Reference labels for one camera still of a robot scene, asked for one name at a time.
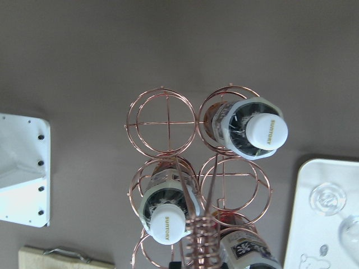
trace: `white metal bracket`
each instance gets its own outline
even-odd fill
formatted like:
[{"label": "white metal bracket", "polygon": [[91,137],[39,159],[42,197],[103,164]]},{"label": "white metal bracket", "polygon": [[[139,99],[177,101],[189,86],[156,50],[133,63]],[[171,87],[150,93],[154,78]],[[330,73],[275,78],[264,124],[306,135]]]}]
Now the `white metal bracket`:
[{"label": "white metal bracket", "polygon": [[50,125],[0,113],[0,220],[43,227],[50,220]]}]

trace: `wire rack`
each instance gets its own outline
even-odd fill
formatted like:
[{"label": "wire rack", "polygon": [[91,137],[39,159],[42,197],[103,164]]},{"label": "wire rack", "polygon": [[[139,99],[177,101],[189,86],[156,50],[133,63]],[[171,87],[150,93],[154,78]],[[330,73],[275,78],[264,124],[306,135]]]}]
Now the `wire rack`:
[{"label": "wire rack", "polygon": [[[187,222],[187,229],[190,231],[189,236],[182,239],[177,246],[180,253],[183,268],[192,269],[216,269],[220,268],[222,263],[219,258],[219,240],[220,240],[220,225],[227,227],[227,229],[247,229],[252,233],[256,233],[254,223],[266,213],[270,200],[272,189],[266,174],[255,163],[238,157],[234,152],[225,148],[223,145],[219,145],[215,140],[208,136],[204,131],[204,124],[207,122],[204,119],[204,112],[211,105],[217,102],[224,101],[237,101],[251,97],[259,96],[255,91],[242,86],[229,86],[222,87],[219,90],[210,94],[205,101],[201,104],[198,115],[196,115],[193,106],[183,95],[170,90],[165,89],[163,86],[157,89],[149,90],[142,93],[131,105],[127,113],[125,129],[127,131],[128,138],[133,144],[135,149],[145,156],[151,157],[135,174],[130,187],[128,189],[128,197],[134,213],[139,216],[138,205],[134,199],[134,193],[137,192],[139,197],[144,196],[145,179],[150,179],[154,167],[163,159],[167,161],[173,161],[177,165],[179,171],[180,181],[182,186],[185,186],[185,181],[182,178],[181,166],[190,168],[190,177],[195,182],[195,195],[200,201],[203,209],[201,216],[196,216],[193,208],[188,208],[189,219]],[[141,120],[141,115],[144,108],[155,99],[161,99],[165,101],[165,117],[166,120],[159,121],[145,121]],[[184,104],[191,115],[191,120],[173,120],[171,116],[171,99],[177,99]],[[173,147],[173,136],[171,134],[172,127],[175,125],[185,124],[191,126],[191,133],[188,135],[188,139],[178,147]],[[162,134],[163,148],[155,147],[148,143],[144,138],[141,127],[143,126],[166,126],[165,133]],[[195,173],[192,165],[179,154],[183,153],[193,142],[195,134],[198,133],[203,143],[213,152],[215,156],[210,157],[206,161],[199,173]],[[230,163],[237,162],[238,164],[247,165],[247,171],[227,171],[227,167]],[[226,192],[227,178],[237,178],[240,182],[243,178],[248,178],[254,182],[254,190],[252,196],[243,204],[235,205],[230,208],[227,205],[228,194]],[[213,199],[213,189],[220,187],[222,189],[221,196],[217,199]],[[254,217],[246,217],[242,211],[249,207],[254,200],[259,196],[259,188],[266,189],[266,202],[263,205],[263,209],[260,210]],[[191,205],[190,197],[187,188],[183,188],[186,202]],[[225,223],[218,217],[221,212],[232,212],[240,216],[243,220],[241,225],[232,225]],[[143,229],[140,235],[139,242],[135,245],[132,254],[132,268],[136,268],[136,256],[141,250],[142,255],[149,261],[154,267],[167,269],[168,266],[160,265],[160,262],[156,261],[148,255],[144,247],[144,242],[150,237],[149,234]],[[171,261],[174,261],[175,257],[175,245],[168,246],[171,253]]]}]

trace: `white plate with holes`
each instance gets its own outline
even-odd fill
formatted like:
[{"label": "white plate with holes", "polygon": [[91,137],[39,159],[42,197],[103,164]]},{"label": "white plate with holes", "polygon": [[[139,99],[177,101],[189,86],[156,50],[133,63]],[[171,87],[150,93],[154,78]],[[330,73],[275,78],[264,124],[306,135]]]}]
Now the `white plate with holes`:
[{"label": "white plate with holes", "polygon": [[0,113],[0,220],[42,227],[50,219],[50,125]]},{"label": "white plate with holes", "polygon": [[358,205],[359,163],[326,159],[304,163],[298,172],[284,269],[358,269],[339,240],[340,231],[345,232],[341,223],[359,215]]}]

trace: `metal handle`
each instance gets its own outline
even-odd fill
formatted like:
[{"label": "metal handle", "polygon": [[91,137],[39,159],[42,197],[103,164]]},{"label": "metal handle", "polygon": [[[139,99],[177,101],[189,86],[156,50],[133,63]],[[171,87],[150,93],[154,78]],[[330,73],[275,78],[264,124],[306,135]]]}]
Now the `metal handle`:
[{"label": "metal handle", "polygon": [[80,253],[76,250],[73,249],[68,249],[68,248],[64,248],[64,247],[57,247],[57,248],[53,248],[53,249],[47,249],[44,250],[43,254],[44,255],[49,255],[51,253],[58,253],[64,256],[68,256],[68,257],[73,257],[73,258],[78,258],[81,262],[84,263],[90,263],[91,262],[91,258],[89,258],[87,255]]}]

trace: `bottle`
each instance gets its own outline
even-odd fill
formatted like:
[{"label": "bottle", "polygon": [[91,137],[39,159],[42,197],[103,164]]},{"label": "bottle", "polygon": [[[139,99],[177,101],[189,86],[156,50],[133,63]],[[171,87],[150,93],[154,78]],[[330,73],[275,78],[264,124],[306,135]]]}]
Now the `bottle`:
[{"label": "bottle", "polygon": [[[221,212],[222,222],[242,225],[240,215]],[[271,255],[268,245],[258,236],[254,225],[241,228],[220,227],[220,252],[224,268],[228,269],[282,269]]]},{"label": "bottle", "polygon": [[264,98],[219,102],[204,115],[209,137],[248,160],[272,156],[288,137],[282,111]]},{"label": "bottle", "polygon": [[[193,172],[187,163],[178,159],[196,214],[200,206],[195,196]],[[161,161],[154,169],[139,207],[140,220],[158,243],[171,245],[186,236],[187,203],[174,158]]]}]

